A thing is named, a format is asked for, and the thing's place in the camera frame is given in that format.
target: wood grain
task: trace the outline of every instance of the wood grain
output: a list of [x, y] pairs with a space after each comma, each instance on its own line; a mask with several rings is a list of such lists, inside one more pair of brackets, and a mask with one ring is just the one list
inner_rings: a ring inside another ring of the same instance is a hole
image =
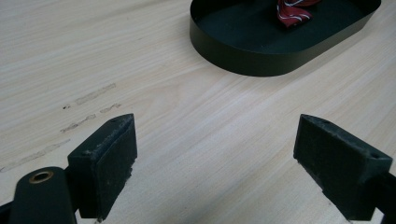
[[396, 157], [396, 2], [281, 77], [203, 59], [190, 3], [0, 1], [0, 204], [23, 175], [66, 167], [101, 124], [132, 112], [138, 159], [105, 223], [347, 223], [292, 158], [298, 118]]

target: scratch mark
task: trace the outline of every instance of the scratch mark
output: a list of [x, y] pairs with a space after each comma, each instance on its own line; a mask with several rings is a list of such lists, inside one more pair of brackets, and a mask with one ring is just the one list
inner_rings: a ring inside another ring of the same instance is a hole
[[107, 113], [108, 111], [110, 111], [112, 108], [119, 108], [120, 106], [121, 106], [120, 104], [114, 104], [111, 107], [100, 110], [100, 112], [102, 114], [104, 114], [104, 113]]
[[99, 95], [104, 94], [105, 92], [116, 88], [116, 83], [110, 84], [108, 86], [103, 87], [102, 89], [98, 90], [98, 91], [93, 91], [88, 95], [85, 95], [83, 97], [78, 98], [75, 102], [77, 105], [82, 105], [87, 103], [90, 100], [95, 99], [96, 97], [98, 97]]
[[38, 151], [37, 153], [34, 153], [34, 154], [32, 154], [32, 155], [30, 155], [28, 157], [22, 158], [20, 161], [14, 161], [12, 163], [9, 163], [9, 164], [7, 164], [6, 166], [4, 166], [3, 168], [0, 169], [0, 173], [7, 172], [9, 170], [14, 169], [17, 166], [25, 164], [26, 162], [33, 161], [33, 160], [35, 160], [35, 159], [37, 159], [39, 157], [42, 157], [45, 154], [55, 150], [58, 147], [61, 147], [62, 145], [66, 144], [68, 142], [70, 142], [70, 139], [64, 140], [64, 141], [62, 141], [61, 143], [58, 143], [58, 144], [54, 144], [54, 145], [50, 145], [48, 147], [45, 147], [43, 150]]
[[61, 133], [66, 133], [67, 131], [70, 131], [70, 130], [72, 130], [72, 129], [77, 128], [79, 125], [81, 125], [81, 124], [84, 123], [85, 121], [87, 121], [87, 120], [89, 120], [89, 119], [95, 119], [95, 118], [96, 118], [96, 115], [95, 115], [95, 114], [89, 115], [89, 116], [87, 116], [87, 118], [85, 118], [85, 119], [82, 120], [82, 121], [79, 121], [79, 122], [77, 122], [77, 123], [71, 123], [71, 124], [69, 125], [69, 127], [62, 129], [62, 130], [61, 130]]

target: black plastic container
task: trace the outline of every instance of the black plastic container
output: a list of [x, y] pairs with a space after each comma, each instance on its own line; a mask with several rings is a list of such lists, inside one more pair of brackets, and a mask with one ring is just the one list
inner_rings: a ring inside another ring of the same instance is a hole
[[381, 0], [323, 0], [313, 20], [286, 29], [276, 0], [193, 0], [191, 43], [208, 61], [247, 76], [284, 75], [358, 32]]

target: screw hole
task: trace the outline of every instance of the screw hole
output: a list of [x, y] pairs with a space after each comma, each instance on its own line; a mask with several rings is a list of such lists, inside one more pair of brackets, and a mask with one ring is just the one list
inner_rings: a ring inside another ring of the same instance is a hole
[[51, 179], [52, 176], [53, 176], [52, 171], [43, 171], [38, 174], [32, 175], [32, 177], [29, 178], [29, 182], [31, 184], [39, 184]]
[[372, 156], [374, 159], [379, 159], [379, 156], [376, 155], [375, 153], [372, 153], [371, 156]]

